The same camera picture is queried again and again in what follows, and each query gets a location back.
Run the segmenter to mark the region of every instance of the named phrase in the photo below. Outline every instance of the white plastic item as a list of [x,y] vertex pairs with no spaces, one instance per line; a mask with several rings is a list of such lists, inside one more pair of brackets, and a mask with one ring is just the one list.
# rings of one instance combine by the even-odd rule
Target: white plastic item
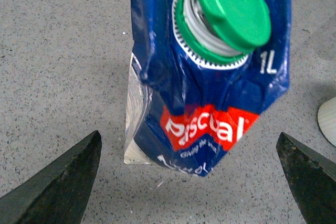
[[323,135],[336,147],[336,97],[320,107],[317,119]]
[[138,79],[137,73],[139,73],[140,71],[141,66],[135,55],[132,54],[129,72],[126,111],[126,141],[124,148],[124,162],[126,164],[152,163],[133,139],[138,130],[139,123],[143,120],[146,109],[148,108],[151,101],[150,88],[144,87]]

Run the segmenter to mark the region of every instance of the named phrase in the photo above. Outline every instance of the green cap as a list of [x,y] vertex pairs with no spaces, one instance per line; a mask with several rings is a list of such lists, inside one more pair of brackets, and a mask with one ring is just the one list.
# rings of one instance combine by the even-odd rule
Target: green cap
[[269,40],[271,23],[264,0],[198,1],[211,27],[232,48],[247,54]]

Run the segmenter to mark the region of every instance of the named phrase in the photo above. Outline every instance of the green screw cap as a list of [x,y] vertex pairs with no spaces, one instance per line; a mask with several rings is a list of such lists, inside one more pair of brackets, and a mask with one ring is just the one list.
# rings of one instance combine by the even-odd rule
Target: green screw cap
[[219,40],[231,47],[228,54],[218,51],[216,46],[217,53],[209,50],[209,41],[201,39],[199,26],[195,25],[195,20],[190,21],[190,4],[186,7],[185,1],[190,0],[178,0],[176,5],[178,28],[186,43],[205,60],[220,65],[239,61],[244,55],[266,44],[270,38],[269,9],[264,0],[198,0],[210,29]]
[[271,33],[264,0],[198,0],[219,38],[236,50],[250,53],[267,43]]

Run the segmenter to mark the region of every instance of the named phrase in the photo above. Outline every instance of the speckled gray surface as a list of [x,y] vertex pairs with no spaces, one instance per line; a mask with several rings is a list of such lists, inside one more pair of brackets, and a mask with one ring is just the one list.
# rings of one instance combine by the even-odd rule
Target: speckled gray surface
[[206,178],[123,163],[129,0],[0,0],[0,31],[0,196],[97,129],[82,223],[304,223],[280,132],[336,161],[316,116],[336,96],[335,0],[293,0],[291,89]]

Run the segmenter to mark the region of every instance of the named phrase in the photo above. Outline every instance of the pascual logo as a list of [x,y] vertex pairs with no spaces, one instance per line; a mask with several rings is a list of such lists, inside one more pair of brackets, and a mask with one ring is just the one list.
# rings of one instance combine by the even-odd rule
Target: pascual logo
[[212,136],[225,151],[229,151],[258,117],[236,108],[216,111],[213,105],[198,108],[192,115],[181,116],[172,116],[164,108],[160,125],[175,151],[190,147],[204,134]]

